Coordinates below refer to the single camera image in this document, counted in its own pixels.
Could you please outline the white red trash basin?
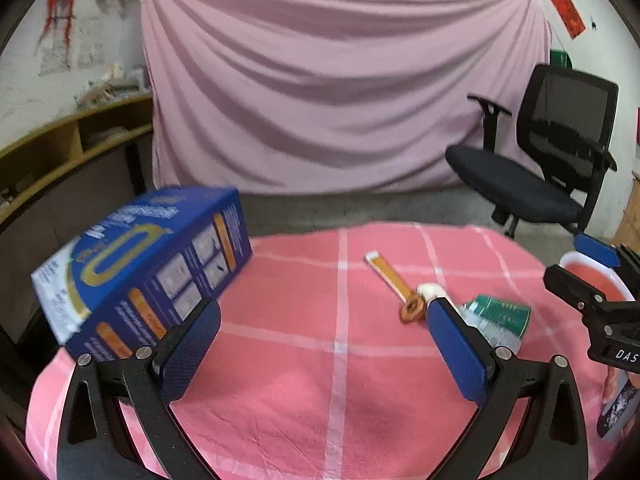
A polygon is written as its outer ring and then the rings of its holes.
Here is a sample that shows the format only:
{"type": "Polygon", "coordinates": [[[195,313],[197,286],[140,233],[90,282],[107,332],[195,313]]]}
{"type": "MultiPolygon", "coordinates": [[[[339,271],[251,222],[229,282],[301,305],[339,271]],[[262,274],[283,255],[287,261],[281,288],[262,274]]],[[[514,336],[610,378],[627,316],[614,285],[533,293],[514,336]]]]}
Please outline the white red trash basin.
{"type": "Polygon", "coordinates": [[[634,301],[634,296],[613,269],[581,252],[567,252],[562,255],[560,266],[599,289],[608,301],[634,301]]]}

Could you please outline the green white wrapper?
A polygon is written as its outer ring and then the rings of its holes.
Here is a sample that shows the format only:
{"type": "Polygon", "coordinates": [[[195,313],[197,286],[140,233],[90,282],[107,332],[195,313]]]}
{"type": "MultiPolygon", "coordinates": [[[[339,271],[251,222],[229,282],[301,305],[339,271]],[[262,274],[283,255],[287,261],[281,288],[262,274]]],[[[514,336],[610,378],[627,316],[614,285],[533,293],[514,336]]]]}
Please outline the green white wrapper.
{"type": "Polygon", "coordinates": [[[475,327],[491,347],[506,347],[517,354],[529,326],[532,309],[525,304],[478,295],[463,305],[461,314],[465,323],[475,327]]]}

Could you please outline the brown fruit core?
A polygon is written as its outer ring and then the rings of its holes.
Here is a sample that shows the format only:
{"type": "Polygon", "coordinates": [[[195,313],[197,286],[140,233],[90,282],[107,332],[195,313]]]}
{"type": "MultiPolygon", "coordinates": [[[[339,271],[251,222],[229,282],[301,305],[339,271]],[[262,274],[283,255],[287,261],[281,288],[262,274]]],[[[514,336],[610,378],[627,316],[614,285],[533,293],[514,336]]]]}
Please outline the brown fruit core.
{"type": "Polygon", "coordinates": [[[421,295],[413,294],[399,310],[399,318],[404,324],[414,323],[424,318],[426,302],[421,295]]]}

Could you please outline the white crumpled tissue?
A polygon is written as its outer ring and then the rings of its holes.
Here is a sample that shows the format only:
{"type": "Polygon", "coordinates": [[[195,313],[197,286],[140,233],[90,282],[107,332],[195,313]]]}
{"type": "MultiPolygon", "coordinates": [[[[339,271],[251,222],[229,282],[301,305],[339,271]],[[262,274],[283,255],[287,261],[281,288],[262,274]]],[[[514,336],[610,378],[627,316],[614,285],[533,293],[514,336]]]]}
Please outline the white crumpled tissue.
{"type": "Polygon", "coordinates": [[[450,298],[446,290],[436,283],[423,283],[416,288],[416,293],[424,300],[425,309],[428,309],[430,304],[438,298],[444,298],[456,308],[454,300],[450,298]]]}

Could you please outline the black office chair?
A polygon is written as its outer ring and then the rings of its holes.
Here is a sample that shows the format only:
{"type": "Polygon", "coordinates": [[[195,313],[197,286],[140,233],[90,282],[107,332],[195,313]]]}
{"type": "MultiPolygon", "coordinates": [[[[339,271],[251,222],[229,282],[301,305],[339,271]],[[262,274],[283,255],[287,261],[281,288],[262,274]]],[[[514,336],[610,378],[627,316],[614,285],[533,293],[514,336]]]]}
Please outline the black office chair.
{"type": "Polygon", "coordinates": [[[448,146],[446,162],[460,180],[494,205],[491,219],[514,237],[518,222],[558,224],[572,234],[591,219],[605,175],[617,170],[610,152],[617,84],[571,68],[538,64],[516,116],[518,147],[535,174],[496,151],[498,119],[512,113],[470,93],[483,113],[483,145],[448,146]]]}

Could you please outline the blue cardboard box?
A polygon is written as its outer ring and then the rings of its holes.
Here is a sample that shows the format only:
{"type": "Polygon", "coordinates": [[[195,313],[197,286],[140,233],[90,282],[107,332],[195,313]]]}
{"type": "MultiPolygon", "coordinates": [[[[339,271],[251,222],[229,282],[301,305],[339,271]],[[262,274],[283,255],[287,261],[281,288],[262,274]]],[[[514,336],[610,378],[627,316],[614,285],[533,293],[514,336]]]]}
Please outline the blue cardboard box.
{"type": "Polygon", "coordinates": [[[155,347],[252,256],[236,188],[170,186],[119,207],[32,272],[58,344],[74,359],[155,347]]]}

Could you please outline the pink checked tablecloth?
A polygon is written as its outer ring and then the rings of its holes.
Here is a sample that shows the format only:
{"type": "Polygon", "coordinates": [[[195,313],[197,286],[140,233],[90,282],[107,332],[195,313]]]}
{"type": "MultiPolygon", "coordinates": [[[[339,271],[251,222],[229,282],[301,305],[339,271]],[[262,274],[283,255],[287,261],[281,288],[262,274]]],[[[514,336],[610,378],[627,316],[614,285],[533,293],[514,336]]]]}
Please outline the pink checked tablecloth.
{"type": "Polygon", "coordinates": [[[222,324],[172,409],[225,479],[422,479],[474,413],[426,327],[367,265],[379,252],[456,304],[489,295],[533,311],[520,355],[562,354],[586,421],[605,368],[579,315],[544,288],[527,249],[478,226],[377,223],[254,240],[221,299],[222,324]]]}

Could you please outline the red fu poster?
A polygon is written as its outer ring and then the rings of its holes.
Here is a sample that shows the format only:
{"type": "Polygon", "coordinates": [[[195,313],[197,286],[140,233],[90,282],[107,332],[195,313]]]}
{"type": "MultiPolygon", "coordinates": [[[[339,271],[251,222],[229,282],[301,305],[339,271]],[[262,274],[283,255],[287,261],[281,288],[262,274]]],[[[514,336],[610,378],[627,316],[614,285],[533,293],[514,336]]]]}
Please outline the red fu poster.
{"type": "Polygon", "coordinates": [[[550,0],[559,13],[570,39],[575,39],[586,30],[586,25],[578,13],[573,0],[550,0]]]}

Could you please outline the pink hanging bedsheet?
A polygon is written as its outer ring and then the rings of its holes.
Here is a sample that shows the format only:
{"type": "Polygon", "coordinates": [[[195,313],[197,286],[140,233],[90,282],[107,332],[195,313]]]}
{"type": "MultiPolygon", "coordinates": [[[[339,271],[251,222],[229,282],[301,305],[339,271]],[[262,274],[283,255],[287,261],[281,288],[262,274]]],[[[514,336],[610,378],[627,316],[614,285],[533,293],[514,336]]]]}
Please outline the pink hanging bedsheet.
{"type": "Polygon", "coordinates": [[[454,183],[446,148],[483,143],[474,96],[506,109],[551,28],[540,0],[141,0],[158,186],[260,195],[454,183]]]}

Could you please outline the red black hanging tassel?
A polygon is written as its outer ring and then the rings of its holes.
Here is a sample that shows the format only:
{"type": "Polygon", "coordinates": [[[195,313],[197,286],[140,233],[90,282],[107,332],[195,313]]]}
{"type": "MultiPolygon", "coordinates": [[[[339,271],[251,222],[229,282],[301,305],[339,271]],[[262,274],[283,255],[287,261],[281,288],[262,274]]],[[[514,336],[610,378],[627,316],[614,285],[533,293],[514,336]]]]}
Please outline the red black hanging tassel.
{"type": "Polygon", "coordinates": [[[63,42],[66,49],[70,48],[70,33],[72,32],[75,0],[47,0],[46,3],[46,19],[43,23],[42,31],[36,43],[36,49],[39,49],[43,39],[48,36],[58,25],[63,26],[63,42]]]}

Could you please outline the wooden wall shelf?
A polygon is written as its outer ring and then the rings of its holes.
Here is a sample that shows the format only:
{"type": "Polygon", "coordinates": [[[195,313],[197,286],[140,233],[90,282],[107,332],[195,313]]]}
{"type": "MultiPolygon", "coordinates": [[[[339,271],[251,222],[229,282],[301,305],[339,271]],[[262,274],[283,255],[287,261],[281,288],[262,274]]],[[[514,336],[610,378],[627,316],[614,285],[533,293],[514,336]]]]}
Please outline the wooden wall shelf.
{"type": "Polygon", "coordinates": [[[1,227],[90,162],[153,131],[151,93],[50,122],[1,150],[1,227]]]}

